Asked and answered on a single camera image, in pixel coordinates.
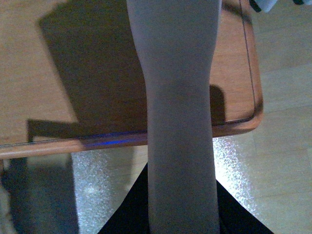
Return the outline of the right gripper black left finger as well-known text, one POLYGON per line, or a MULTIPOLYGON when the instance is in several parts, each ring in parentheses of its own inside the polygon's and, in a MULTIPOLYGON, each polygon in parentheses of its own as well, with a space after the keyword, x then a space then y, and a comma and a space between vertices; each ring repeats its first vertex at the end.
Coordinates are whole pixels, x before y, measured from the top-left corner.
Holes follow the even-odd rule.
POLYGON ((121 205, 104 224, 100 234, 149 234, 148 165, 134 182, 121 205))

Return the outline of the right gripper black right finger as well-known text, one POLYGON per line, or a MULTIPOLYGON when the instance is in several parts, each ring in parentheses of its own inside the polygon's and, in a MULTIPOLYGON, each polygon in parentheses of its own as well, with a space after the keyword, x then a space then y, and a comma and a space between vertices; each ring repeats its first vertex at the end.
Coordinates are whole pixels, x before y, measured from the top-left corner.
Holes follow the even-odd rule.
POLYGON ((217 199, 221 234, 271 234, 272 231, 247 211, 219 182, 217 199))

